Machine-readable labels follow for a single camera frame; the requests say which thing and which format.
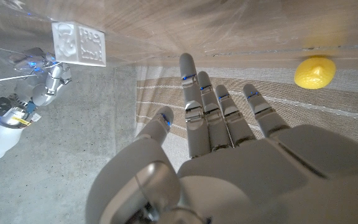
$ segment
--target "fingertip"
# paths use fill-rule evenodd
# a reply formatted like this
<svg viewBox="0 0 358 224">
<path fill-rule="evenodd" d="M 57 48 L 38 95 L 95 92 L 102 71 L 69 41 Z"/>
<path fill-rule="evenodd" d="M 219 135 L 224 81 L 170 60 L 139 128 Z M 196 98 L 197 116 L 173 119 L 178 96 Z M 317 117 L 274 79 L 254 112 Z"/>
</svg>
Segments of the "fingertip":
<svg viewBox="0 0 358 224">
<path fill-rule="evenodd" d="M 157 114 L 163 114 L 165 119 L 172 124 L 173 123 L 173 111 L 169 106 L 164 106 L 157 111 Z"/>
<path fill-rule="evenodd" d="M 183 53 L 179 58 L 181 78 L 197 74 L 193 57 L 188 53 Z"/>
<path fill-rule="evenodd" d="M 252 84 L 244 85 L 242 92 L 244 93 L 246 98 L 248 98 L 254 94 L 258 94 L 258 90 Z"/>
<path fill-rule="evenodd" d="M 227 94 L 229 94 L 229 92 L 227 91 L 227 89 L 224 85 L 218 85 L 215 88 L 215 94 L 219 98 L 222 96 L 226 96 Z"/>
<path fill-rule="evenodd" d="M 211 85 L 211 80 L 209 79 L 208 74 L 204 71 L 198 73 L 197 80 L 201 88 Z"/>
</svg>

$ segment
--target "wooden surface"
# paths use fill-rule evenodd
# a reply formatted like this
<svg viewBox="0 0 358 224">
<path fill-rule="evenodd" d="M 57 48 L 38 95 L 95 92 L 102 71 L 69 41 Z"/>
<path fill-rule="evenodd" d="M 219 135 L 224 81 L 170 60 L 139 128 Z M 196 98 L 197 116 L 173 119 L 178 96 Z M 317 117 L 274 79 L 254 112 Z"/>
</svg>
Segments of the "wooden surface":
<svg viewBox="0 0 358 224">
<path fill-rule="evenodd" d="M 295 68 L 327 55 L 358 68 L 358 0 L 79 1 L 0 3 L 0 47 L 52 51 L 51 21 L 106 34 L 111 65 L 177 66 L 191 53 L 205 67 Z"/>
</svg>

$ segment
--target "white robotic hand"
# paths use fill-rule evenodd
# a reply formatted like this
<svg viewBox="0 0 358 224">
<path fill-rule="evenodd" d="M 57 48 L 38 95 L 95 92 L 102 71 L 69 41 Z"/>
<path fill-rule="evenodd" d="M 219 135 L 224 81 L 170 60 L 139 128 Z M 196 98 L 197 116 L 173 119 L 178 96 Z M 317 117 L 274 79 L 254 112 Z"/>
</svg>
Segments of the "white robotic hand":
<svg viewBox="0 0 358 224">
<path fill-rule="evenodd" d="M 357 142 L 289 127 L 246 85 L 265 136 L 256 140 L 226 88 L 215 96 L 189 54 L 180 70 L 192 159 L 173 171 L 160 147 L 173 116 L 162 108 L 96 178 L 87 223 L 358 223 Z"/>
<path fill-rule="evenodd" d="M 18 81 L 14 94 L 0 98 L 0 158 L 19 142 L 24 128 L 40 119 L 37 107 L 51 103 L 71 82 L 68 65 L 39 48 L 13 54 L 8 61 L 34 76 Z"/>
</svg>

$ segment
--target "gray concrete floor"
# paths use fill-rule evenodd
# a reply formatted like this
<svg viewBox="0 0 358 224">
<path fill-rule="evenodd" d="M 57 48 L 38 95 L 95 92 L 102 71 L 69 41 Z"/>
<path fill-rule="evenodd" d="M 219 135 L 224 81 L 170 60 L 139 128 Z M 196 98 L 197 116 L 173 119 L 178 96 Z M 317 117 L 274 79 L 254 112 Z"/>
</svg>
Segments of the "gray concrete floor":
<svg viewBox="0 0 358 224">
<path fill-rule="evenodd" d="M 69 90 L 40 108 L 42 118 L 0 159 L 0 223 L 84 223 L 94 178 L 133 140 L 134 67 L 71 70 Z M 0 66 L 0 76 L 11 73 Z M 16 81 L 0 84 L 7 96 Z"/>
</svg>

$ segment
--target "yellow object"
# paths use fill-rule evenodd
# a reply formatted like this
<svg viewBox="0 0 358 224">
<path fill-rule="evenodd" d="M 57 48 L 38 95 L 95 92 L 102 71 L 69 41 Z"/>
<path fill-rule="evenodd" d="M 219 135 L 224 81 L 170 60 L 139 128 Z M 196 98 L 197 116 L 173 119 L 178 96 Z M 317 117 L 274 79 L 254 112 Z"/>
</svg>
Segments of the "yellow object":
<svg viewBox="0 0 358 224">
<path fill-rule="evenodd" d="M 322 88 L 334 78 L 335 70 L 335 63 L 332 60 L 323 57 L 312 57 L 298 66 L 294 81 L 302 88 Z"/>
<path fill-rule="evenodd" d="M 30 122 L 23 120 L 22 118 L 12 117 L 12 119 L 15 119 L 16 121 L 18 121 L 24 125 L 27 125 L 27 126 L 30 125 Z"/>
</svg>

